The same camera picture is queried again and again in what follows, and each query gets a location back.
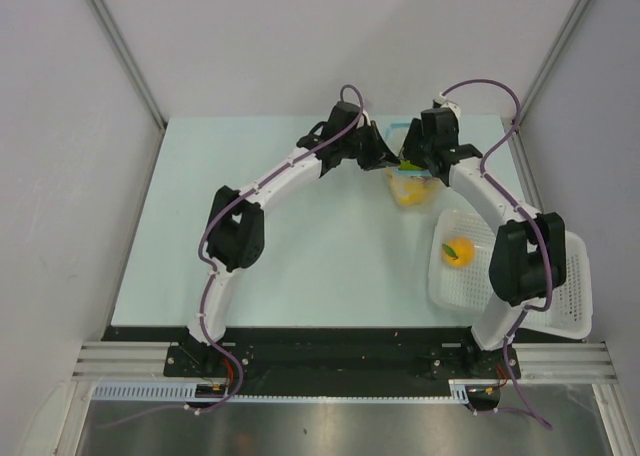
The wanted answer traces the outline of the green fake apple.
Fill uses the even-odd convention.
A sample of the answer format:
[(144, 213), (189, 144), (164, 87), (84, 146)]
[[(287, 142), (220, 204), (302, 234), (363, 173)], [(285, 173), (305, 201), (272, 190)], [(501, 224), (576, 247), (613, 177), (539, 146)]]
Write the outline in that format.
[(400, 172), (420, 172), (421, 168), (412, 164), (408, 160), (402, 160), (400, 165), (398, 166), (398, 170)]

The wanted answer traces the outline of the clear zip top bag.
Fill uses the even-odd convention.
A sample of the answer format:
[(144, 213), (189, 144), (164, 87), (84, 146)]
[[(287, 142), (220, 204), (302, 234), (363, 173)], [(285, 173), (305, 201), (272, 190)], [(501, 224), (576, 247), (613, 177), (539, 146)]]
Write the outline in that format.
[[(398, 154), (409, 129), (409, 122), (393, 122), (384, 132), (384, 140)], [(441, 181), (427, 170), (414, 169), (409, 164), (387, 168), (385, 177), (392, 199), (401, 209), (417, 210), (434, 202), (444, 188)]]

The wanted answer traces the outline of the orange fake fruit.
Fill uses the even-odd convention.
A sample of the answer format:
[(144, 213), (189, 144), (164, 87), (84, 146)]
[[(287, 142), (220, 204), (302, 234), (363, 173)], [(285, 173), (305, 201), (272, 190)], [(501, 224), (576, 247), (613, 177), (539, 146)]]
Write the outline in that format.
[(475, 259), (473, 242), (465, 237), (456, 237), (440, 245), (443, 262), (453, 268), (469, 266)]

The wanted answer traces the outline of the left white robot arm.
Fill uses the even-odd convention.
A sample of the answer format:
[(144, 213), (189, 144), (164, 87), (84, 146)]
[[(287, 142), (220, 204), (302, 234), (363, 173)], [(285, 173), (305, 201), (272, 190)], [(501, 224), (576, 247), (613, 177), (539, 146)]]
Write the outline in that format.
[(337, 102), (326, 121), (313, 126), (294, 150), (266, 175), (240, 188), (217, 190), (199, 242), (198, 257), (208, 276), (188, 336), (179, 344), (197, 374), (214, 373), (224, 354), (218, 341), (226, 331), (232, 286), (260, 258), (268, 212), (285, 196), (325, 176), (344, 160), (372, 171), (400, 165), (376, 122), (358, 105)]

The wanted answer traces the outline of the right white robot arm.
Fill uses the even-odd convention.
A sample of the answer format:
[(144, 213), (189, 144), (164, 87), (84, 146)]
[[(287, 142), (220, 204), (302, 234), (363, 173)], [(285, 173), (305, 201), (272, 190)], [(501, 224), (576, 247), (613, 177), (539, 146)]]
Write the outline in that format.
[(461, 342), (460, 363), (484, 377), (498, 359), (509, 360), (509, 345), (531, 312), (551, 307), (553, 291), (566, 280), (563, 219), (519, 202), (487, 168), (487, 155), (459, 141), (459, 119), (445, 106), (413, 119), (401, 156), (426, 169), (466, 199), (495, 235), (489, 264), (492, 295)]

